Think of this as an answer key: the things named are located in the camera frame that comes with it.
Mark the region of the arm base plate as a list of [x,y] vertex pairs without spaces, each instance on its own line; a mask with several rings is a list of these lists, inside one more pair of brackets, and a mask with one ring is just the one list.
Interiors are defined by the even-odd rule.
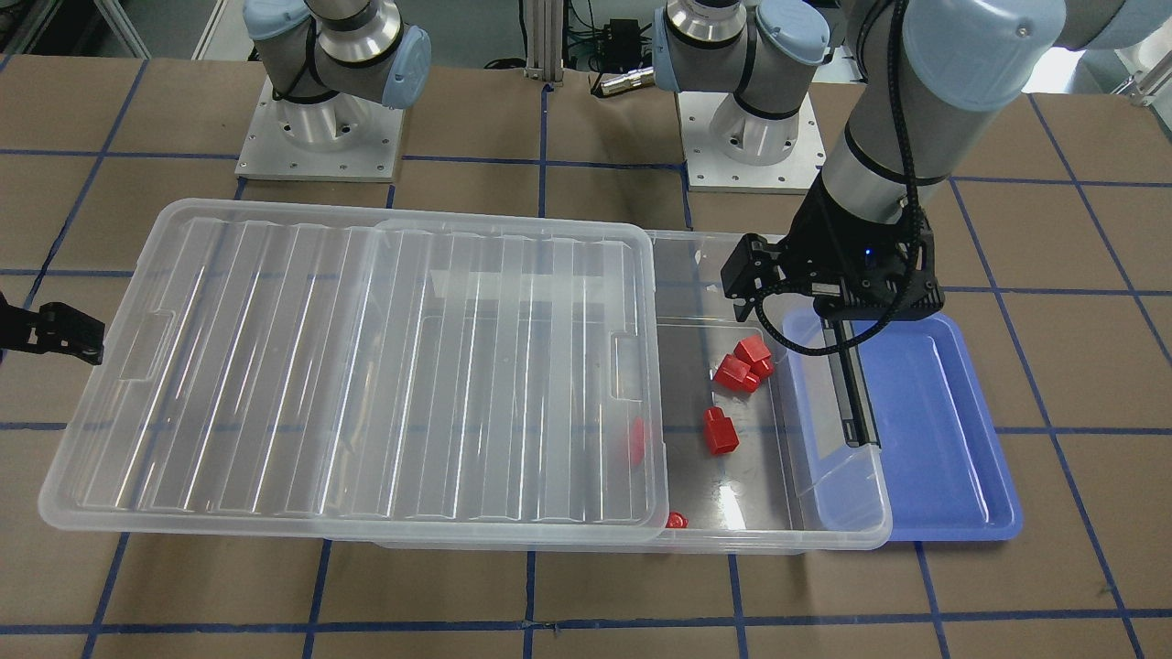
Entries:
[[682,91],[677,118],[691,190],[804,195],[826,159],[809,96],[796,115],[766,120],[729,93]]
[[406,110],[345,93],[316,104],[280,101],[264,80],[234,172],[248,181],[391,183],[403,129]]

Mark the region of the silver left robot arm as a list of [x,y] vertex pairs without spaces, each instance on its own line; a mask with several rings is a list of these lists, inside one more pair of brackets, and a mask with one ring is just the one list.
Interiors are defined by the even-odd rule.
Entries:
[[[822,318],[919,320],[943,308],[924,208],[1016,98],[1047,50],[1126,49],[1167,1],[841,1],[863,93],[782,242],[749,235],[722,267],[745,321],[766,297],[812,297]],[[666,91],[723,91],[786,124],[831,46],[804,1],[669,1],[653,18]]]

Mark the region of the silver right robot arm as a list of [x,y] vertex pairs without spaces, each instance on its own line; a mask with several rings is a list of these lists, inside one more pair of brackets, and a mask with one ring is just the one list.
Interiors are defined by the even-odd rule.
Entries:
[[372,106],[406,110],[425,87],[430,38],[394,1],[246,1],[243,19],[291,145],[343,147]]

